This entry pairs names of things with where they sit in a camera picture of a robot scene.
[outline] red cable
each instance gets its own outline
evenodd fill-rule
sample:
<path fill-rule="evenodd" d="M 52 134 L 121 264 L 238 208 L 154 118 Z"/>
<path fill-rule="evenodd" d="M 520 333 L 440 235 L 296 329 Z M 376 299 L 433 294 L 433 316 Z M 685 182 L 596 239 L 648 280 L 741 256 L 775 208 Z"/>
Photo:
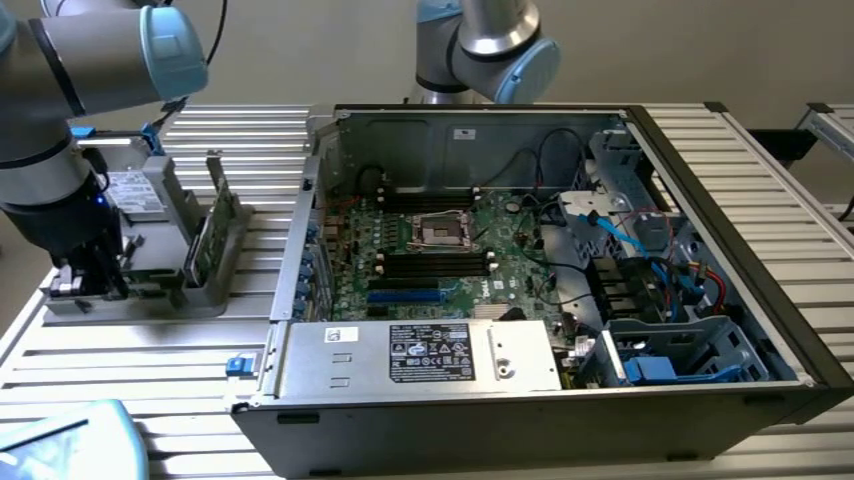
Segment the red cable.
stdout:
<path fill-rule="evenodd" d="M 696 265 L 688 265 L 688 268 L 691 270 L 699 271 L 699 267 Z M 711 281 L 715 282 L 715 285 L 717 285 L 717 299 L 712 304 L 711 311 L 713 313 L 720 313 L 720 307 L 723 307 L 723 300 L 725 299 L 725 283 L 723 282 L 720 276 L 715 272 L 708 270 L 708 268 L 705 268 L 705 276 L 711 278 Z"/>

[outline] cable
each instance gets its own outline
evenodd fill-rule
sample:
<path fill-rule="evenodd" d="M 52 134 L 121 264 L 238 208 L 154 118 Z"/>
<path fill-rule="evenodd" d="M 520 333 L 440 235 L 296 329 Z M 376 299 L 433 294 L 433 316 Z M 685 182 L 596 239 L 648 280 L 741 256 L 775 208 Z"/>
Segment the cable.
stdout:
<path fill-rule="evenodd" d="M 688 263 L 688 268 L 696 272 L 699 272 L 699 263 L 691 262 Z M 725 300 L 725 282 L 720 275 L 711 271 L 711 268 L 705 267 L 705 275 L 717 285 L 717 298 L 715 299 L 715 303 L 712 304 L 711 311 L 713 313 L 720 313 L 720 308 L 723 307 L 723 301 Z"/>
<path fill-rule="evenodd" d="M 213 38 L 213 45 L 210 45 L 210 51 L 208 52 L 208 57 L 204 60 L 204 63 L 208 66 L 210 65 L 210 62 L 213 61 L 213 57 L 216 56 L 216 52 L 218 50 L 218 44 L 222 40 L 222 33 L 225 31 L 225 19 L 228 18 L 228 0 L 221 0 L 221 1 L 222 3 L 221 3 L 221 9 L 218 13 L 218 24 L 216 26 L 216 36 Z M 184 107 L 186 106 L 186 100 L 189 100 L 189 95 L 162 104 L 162 108 L 160 109 L 160 111 L 165 113 L 150 124 L 154 131 L 158 132 L 166 120 L 172 118 L 172 115 L 174 115 L 177 112 L 180 112 L 184 109 Z"/>
<path fill-rule="evenodd" d="M 541 142 L 539 142 L 539 148 L 536 149 L 536 167 L 533 170 L 533 192 L 539 190 L 539 187 L 545 183 L 545 173 L 543 172 L 543 153 L 545 152 L 545 144 L 552 136 L 557 133 L 568 133 L 577 142 L 577 162 L 579 165 L 584 160 L 584 141 L 581 140 L 581 136 L 577 134 L 575 130 L 568 127 L 560 127 L 551 130 L 545 136 L 543 137 Z"/>
<path fill-rule="evenodd" d="M 533 209 L 531 209 L 531 213 L 535 215 L 533 218 L 536 218 L 536 212 L 539 211 L 541 212 L 545 208 L 551 207 L 552 205 L 556 205 L 557 202 L 547 202 L 541 205 L 537 205 Z M 516 230 L 513 232 L 513 237 L 516 236 L 516 234 L 521 231 L 521 226 L 524 225 L 527 219 L 528 219 L 529 215 L 524 215 L 521 217 L 521 220 L 519 220 L 519 225 L 516 225 Z M 543 267 L 557 267 L 557 268 L 571 268 L 572 270 L 575 270 L 579 273 L 587 273 L 585 270 L 579 267 L 577 265 L 571 265 L 568 263 L 557 263 L 557 262 L 548 262 L 545 260 L 540 260 L 537 258 L 533 258 L 531 256 L 531 254 L 528 252 L 524 251 L 524 245 L 519 245 L 519 251 L 521 252 L 521 256 L 524 258 L 527 258 L 531 262 L 536 263 L 537 265 L 543 266 Z"/>
<path fill-rule="evenodd" d="M 549 305 L 552 307 L 561 307 L 563 305 L 565 305 L 568 303 L 577 302 L 581 298 L 592 297 L 592 293 L 585 293 L 585 294 L 579 295 L 577 297 L 575 297 L 575 298 L 572 298 L 572 299 L 569 299 L 569 300 L 567 300 L 564 302 L 549 302 L 548 300 L 545 300 L 543 298 L 543 287 L 545 286 L 545 284 L 551 281 L 551 279 L 553 277 L 555 277 L 553 273 L 551 275 L 548 275 L 548 279 L 536 286 L 536 290 L 535 290 L 535 294 L 533 294 L 536 300 L 543 302 L 545 305 Z"/>
<path fill-rule="evenodd" d="M 660 215 L 661 217 L 664 217 L 664 222 L 667 223 L 667 228 L 669 229 L 669 237 L 667 239 L 667 246 L 664 247 L 664 251 L 667 251 L 667 249 L 669 249 L 669 253 L 667 255 L 667 259 L 672 262 L 673 255 L 676 253 L 676 249 L 675 249 L 675 246 L 673 246 L 673 241 L 675 241 L 675 238 L 676 238 L 676 231 L 672 228 L 672 223 L 669 222 L 669 217 L 657 208 L 645 207 L 645 208 L 639 208 L 636 210 L 632 210 L 628 213 L 628 215 L 625 215 L 625 217 L 623 217 L 620 222 L 616 225 L 613 225 L 613 227 L 619 228 L 619 226 L 623 223 L 625 223 L 628 220 L 631 220 L 633 217 L 636 217 L 641 213 L 655 213 L 655 214 Z"/>
<path fill-rule="evenodd" d="M 571 298 L 569 300 L 567 300 L 565 302 L 549 302 L 547 300 L 544 300 L 540 296 L 536 297 L 536 299 L 543 302 L 545 305 L 552 306 L 552 307 L 561 307 L 563 305 L 568 304 L 568 303 L 575 303 L 579 300 L 587 298 L 587 297 L 592 297 L 592 293 L 585 293 L 583 295 L 579 295 L 575 298 Z"/>
<path fill-rule="evenodd" d="M 854 212 L 854 197 L 851 197 L 851 201 L 848 202 L 848 207 L 844 209 L 844 212 L 841 212 L 841 215 L 839 215 L 840 222 L 844 222 L 847 220 L 847 218 L 851 216 L 851 212 Z"/>
<path fill-rule="evenodd" d="M 218 50 L 218 43 L 222 40 L 222 31 L 225 30 L 225 18 L 228 17 L 228 0 L 222 0 L 222 7 L 218 12 L 218 25 L 216 26 L 216 37 L 213 37 L 213 45 L 210 46 L 210 51 L 208 52 L 208 58 L 205 63 L 208 66 L 213 61 L 213 57 L 216 56 L 216 51 Z"/>
<path fill-rule="evenodd" d="M 571 265 L 568 263 L 556 263 L 556 262 L 547 262 L 545 260 L 540 260 L 537 258 L 533 258 L 525 251 L 524 248 L 521 249 L 521 255 L 524 256 L 524 258 L 527 258 L 531 262 L 536 263 L 537 265 L 543 266 L 543 267 L 557 267 L 557 268 L 571 268 L 572 270 L 575 270 L 579 273 L 587 273 L 584 271 L 584 269 L 581 267 L 579 267 L 577 265 Z"/>

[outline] black cable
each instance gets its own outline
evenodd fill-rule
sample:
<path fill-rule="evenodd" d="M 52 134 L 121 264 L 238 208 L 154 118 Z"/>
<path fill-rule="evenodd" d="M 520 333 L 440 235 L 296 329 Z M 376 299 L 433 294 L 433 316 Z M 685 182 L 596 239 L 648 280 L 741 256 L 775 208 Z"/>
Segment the black cable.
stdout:
<path fill-rule="evenodd" d="M 222 31 L 225 30 L 225 18 L 228 17 L 228 0 L 222 0 L 222 8 L 218 12 L 218 25 L 216 26 L 216 37 L 213 37 L 213 45 L 210 46 L 210 51 L 208 52 L 208 58 L 205 63 L 210 65 L 213 61 L 213 57 L 216 56 L 216 51 L 218 50 L 218 43 L 222 40 Z"/>
<path fill-rule="evenodd" d="M 216 37 L 213 38 L 213 45 L 210 45 L 210 51 L 208 52 L 208 57 L 204 61 L 204 63 L 208 66 L 210 65 L 210 62 L 213 61 L 213 57 L 216 56 L 216 51 L 218 50 L 218 44 L 222 40 L 222 32 L 225 31 L 225 19 L 228 18 L 228 0 L 221 0 L 221 1 L 222 3 L 221 3 L 221 10 L 218 13 L 218 24 L 216 26 Z M 189 96 L 185 96 L 177 100 L 173 100 L 162 104 L 162 108 L 160 109 L 160 111 L 165 113 L 150 124 L 154 131 L 158 132 L 166 120 L 172 118 L 172 115 L 174 115 L 177 112 L 180 112 L 184 109 L 184 107 L 186 106 L 186 100 L 189 100 Z"/>
<path fill-rule="evenodd" d="M 575 141 L 577 142 L 579 165 L 584 160 L 584 141 L 581 140 L 581 136 L 577 134 L 577 132 L 568 127 L 555 128 L 552 131 L 549 131 L 543 137 L 541 142 L 539 142 L 539 148 L 536 149 L 536 167 L 533 170 L 533 176 L 535 176 L 533 191 L 537 191 L 539 187 L 543 185 L 543 183 L 545 183 L 545 173 L 543 172 L 543 153 L 545 152 L 545 144 L 548 143 L 548 140 L 551 139 L 551 137 L 559 133 L 568 133 L 575 138 Z"/>
<path fill-rule="evenodd" d="M 581 299 L 584 299 L 584 298 L 587 298 L 587 297 L 592 297 L 592 293 L 585 293 L 585 294 L 583 294 L 583 295 L 579 295 L 577 297 L 575 297 L 575 298 L 572 298 L 572 299 L 567 300 L 565 302 L 549 302 L 549 301 L 547 301 L 547 300 L 544 300 L 544 299 L 543 299 L 543 297 L 541 297 L 541 292 L 540 292 L 540 295 L 537 295 L 537 296 L 536 296 L 536 299 L 537 299 L 540 302 L 543 302 L 545 305 L 549 305 L 549 306 L 552 306 L 552 307 L 561 307 L 563 305 L 565 305 L 565 304 L 568 304 L 568 303 L 575 303 L 575 302 L 577 302 L 579 300 L 581 300 Z"/>
<path fill-rule="evenodd" d="M 551 207 L 552 205 L 556 205 L 557 202 L 548 202 L 544 203 L 541 205 L 537 205 L 536 208 L 533 208 L 531 210 L 531 213 L 533 213 L 533 218 L 536 219 L 536 215 L 537 213 L 533 210 L 537 210 L 539 212 L 541 212 L 545 208 Z M 513 239 L 516 234 L 521 231 L 521 226 L 524 225 L 524 222 L 527 220 L 529 215 L 525 215 L 521 220 L 519 220 L 519 225 L 516 225 L 516 231 L 513 232 Z M 557 262 L 548 262 L 545 260 L 540 260 L 539 258 L 533 258 L 531 256 L 531 254 L 528 254 L 528 252 L 524 251 L 524 245 L 519 245 L 519 251 L 521 252 L 521 256 L 524 256 L 524 258 L 527 258 L 531 262 L 536 263 L 537 265 L 543 266 L 543 267 L 563 267 L 563 268 L 571 268 L 572 270 L 575 270 L 579 273 L 587 273 L 584 271 L 584 269 L 581 267 L 579 267 L 577 265 L 571 265 L 568 263 L 557 263 Z"/>
<path fill-rule="evenodd" d="M 521 248 L 521 255 L 524 256 L 524 258 L 527 258 L 529 261 L 532 261 L 533 263 L 536 263 L 537 265 L 543 266 L 543 267 L 557 267 L 557 268 L 571 268 L 572 270 L 575 270 L 579 273 L 587 273 L 584 271 L 584 269 L 581 267 L 579 267 L 577 265 L 572 265 L 569 263 L 556 263 L 556 262 L 548 262 L 545 260 L 540 260 L 537 258 L 533 258 L 525 251 L 524 248 Z"/>
<path fill-rule="evenodd" d="M 65 5 L 65 2 L 68 0 L 60 0 L 58 3 L 56 4 L 56 11 L 53 12 L 53 16 L 58 17 L 58 11 L 62 9 L 62 5 Z"/>
<path fill-rule="evenodd" d="M 532 148 L 524 147 L 524 148 L 516 150 L 516 153 L 512 154 L 512 157 L 509 158 L 509 161 L 504 164 L 504 166 L 497 171 L 497 173 L 495 175 L 492 175 L 485 182 L 480 183 L 481 187 L 488 187 L 492 184 L 492 182 L 500 178 L 500 176 L 507 172 L 507 170 L 509 170 L 509 167 L 512 167 L 513 163 L 516 163 L 516 160 L 521 157 L 523 153 L 527 153 L 533 158 L 536 158 L 536 152 L 533 151 Z"/>
<path fill-rule="evenodd" d="M 844 212 L 841 212 L 841 215 L 839 215 L 840 222 L 844 222 L 847 220 L 847 218 L 851 216 L 851 212 L 854 212 L 854 197 L 851 197 L 851 201 L 848 202 L 848 207 L 844 209 Z"/>

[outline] capacitor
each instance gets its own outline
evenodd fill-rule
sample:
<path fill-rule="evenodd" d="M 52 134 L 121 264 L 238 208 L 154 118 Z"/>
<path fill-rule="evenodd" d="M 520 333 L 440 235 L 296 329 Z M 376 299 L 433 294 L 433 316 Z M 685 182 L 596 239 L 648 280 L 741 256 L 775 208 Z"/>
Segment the capacitor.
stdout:
<path fill-rule="evenodd" d="M 504 204 L 504 210 L 511 215 L 515 215 L 516 213 L 519 213 L 521 211 L 521 205 L 519 205 L 516 202 L 507 202 Z"/>

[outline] metal panel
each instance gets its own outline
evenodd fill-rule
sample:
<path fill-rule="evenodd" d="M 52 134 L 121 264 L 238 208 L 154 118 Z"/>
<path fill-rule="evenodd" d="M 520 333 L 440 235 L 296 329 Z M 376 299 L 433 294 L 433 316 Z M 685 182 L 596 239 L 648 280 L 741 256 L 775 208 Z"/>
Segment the metal panel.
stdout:
<path fill-rule="evenodd" d="M 833 237 L 825 227 L 772 175 L 725 173 L 733 165 L 748 175 L 760 175 L 760 169 L 767 168 L 719 114 L 701 104 L 656 105 L 649 113 L 659 125 L 675 132 L 688 164 L 701 166 L 700 181 L 720 205 L 732 209 L 728 213 L 736 217 L 737 230 L 785 291 L 804 302 L 804 317 L 854 371 L 854 304 L 847 300 L 854 299 L 854 263 L 844 249 L 832 248 Z M 238 296 L 216 321 L 93 327 L 41 327 L 38 296 L 33 296 L 0 342 L 0 359 L 9 355 L 0 369 L 0 430 L 68 411 L 86 400 L 114 397 L 124 400 L 137 418 L 153 476 L 197 480 L 276 478 L 222 410 L 222 396 L 249 395 L 254 383 L 228 383 L 221 360 L 234 352 L 257 351 L 266 338 L 274 284 L 270 274 L 284 250 L 296 193 L 282 186 L 296 185 L 298 178 L 290 172 L 301 169 L 304 155 L 301 140 L 292 140 L 304 138 L 305 114 L 305 107 L 205 106 L 189 107 L 177 116 L 170 132 L 181 135 L 166 136 L 165 145 L 176 156 L 178 175 L 184 179 L 204 177 L 197 172 L 205 150 L 222 145 L 222 138 L 229 139 L 224 152 L 225 168 L 234 172 L 229 181 L 261 215 L 240 257 Z M 687 131 L 693 129 L 708 132 Z M 721 129 L 732 133 L 729 138 L 721 137 Z M 216 135 L 230 130 L 264 135 Z M 260 171 L 278 172 L 270 173 L 276 180 L 264 183 L 258 174 L 249 173 Z M 193 189 L 201 201 L 209 202 L 208 184 L 200 180 L 192 185 L 197 185 Z M 165 375 L 157 375 L 160 369 Z M 854 401 L 847 401 L 805 425 L 764 430 L 711 462 L 483 472 L 441 478 L 835 480 L 854 475 L 852 439 Z"/>

